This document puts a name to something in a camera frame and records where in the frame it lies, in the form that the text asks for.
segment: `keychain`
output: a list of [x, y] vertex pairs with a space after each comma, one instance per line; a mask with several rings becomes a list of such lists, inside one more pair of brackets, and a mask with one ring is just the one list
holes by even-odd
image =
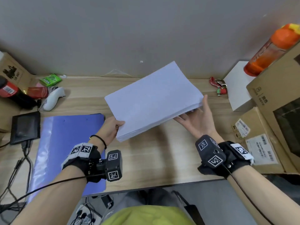
[[227, 85], [225, 84], [224, 80], [222, 79], [215, 79], [214, 77], [211, 77], [209, 79], [209, 83], [217, 88], [217, 95], [223, 95], [227, 94]]

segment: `white game controller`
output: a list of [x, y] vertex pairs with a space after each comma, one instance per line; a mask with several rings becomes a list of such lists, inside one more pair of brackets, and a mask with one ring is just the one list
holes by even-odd
[[43, 104], [43, 110], [50, 111], [57, 104], [58, 98], [66, 96], [65, 90], [63, 87], [59, 87], [51, 92]]

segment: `gray wall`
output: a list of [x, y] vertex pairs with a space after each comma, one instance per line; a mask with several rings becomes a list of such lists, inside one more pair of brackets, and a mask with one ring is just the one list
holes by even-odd
[[0, 0], [0, 49], [34, 74], [145, 76], [174, 60], [189, 77], [222, 77], [298, 22], [299, 9], [299, 0]]

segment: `yellow-green shirt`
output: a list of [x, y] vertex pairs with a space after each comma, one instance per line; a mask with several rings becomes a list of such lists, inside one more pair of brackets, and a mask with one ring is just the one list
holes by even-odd
[[103, 225], [195, 225], [177, 207], [143, 205], [124, 208], [112, 215]]

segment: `black bracelet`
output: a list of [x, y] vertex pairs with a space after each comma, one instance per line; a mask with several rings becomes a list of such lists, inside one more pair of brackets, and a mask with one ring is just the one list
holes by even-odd
[[90, 136], [90, 139], [91, 139], [93, 136], [95, 136], [96, 138], [100, 139], [100, 140], [103, 142], [103, 144], [104, 144], [104, 150], [107, 149], [106, 143], [105, 143], [105, 141], [104, 141], [101, 137], [99, 137], [99, 136], [97, 136], [97, 135], [92, 135], [92, 136]]

